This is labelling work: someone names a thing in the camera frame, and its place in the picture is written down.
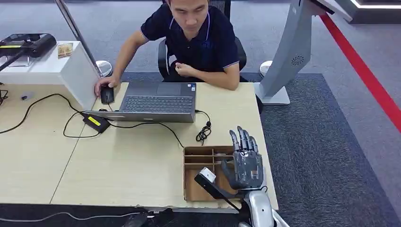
man's right hand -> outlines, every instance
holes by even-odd
[[[102,85],[108,84],[109,87],[116,87],[120,83],[120,80],[116,78],[116,76],[112,75],[110,77],[104,77],[98,80],[98,82],[95,84],[95,95],[97,97],[100,96],[100,87]]]

white kiosk stand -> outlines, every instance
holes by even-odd
[[[323,0],[292,0],[286,26],[273,62],[255,93],[266,105],[290,103],[284,87],[311,59],[312,16],[333,14],[332,5]]]

black cable bundle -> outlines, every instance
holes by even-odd
[[[195,110],[195,113],[204,113],[208,117],[208,122],[206,122],[206,126],[202,128],[202,130],[196,135],[196,141],[197,142],[202,142],[202,146],[205,143],[205,140],[208,138],[208,136],[212,133],[212,129],[210,128],[212,126],[212,123],[210,122],[210,117],[207,113],[203,112],[202,110]]]
[[[8,93],[9,91],[0,89],[0,105],[3,104],[3,101],[8,98]]]

light wood tabletop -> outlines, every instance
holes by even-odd
[[[0,131],[16,126],[31,103],[52,93],[64,95],[81,110],[62,85],[2,85],[0,89],[9,91],[0,105]],[[23,94],[32,98],[22,101]],[[0,134],[1,203],[50,203],[78,141],[63,136],[74,112],[62,97],[52,96],[35,104],[21,126]],[[77,116],[66,133],[79,136],[83,127]]]
[[[118,110],[128,83],[115,90]],[[108,109],[97,100],[93,110]],[[278,209],[269,158],[252,83],[236,91],[197,83],[196,109],[211,118],[212,133],[205,146],[231,146],[229,130],[238,125],[255,137],[266,168],[268,196]],[[195,136],[207,117],[196,114],[195,123],[166,123],[184,146],[200,146]],[[137,122],[115,122],[128,126]],[[96,132],[84,127],[82,136]],[[95,138],[80,139],[52,200],[54,204],[143,206],[172,208],[226,208],[224,201],[188,202],[183,196],[183,149],[161,125],[134,129],[110,127]]]

man's left hand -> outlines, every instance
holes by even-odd
[[[195,70],[191,66],[183,63],[176,63],[175,70],[180,74],[182,77],[194,77]]]

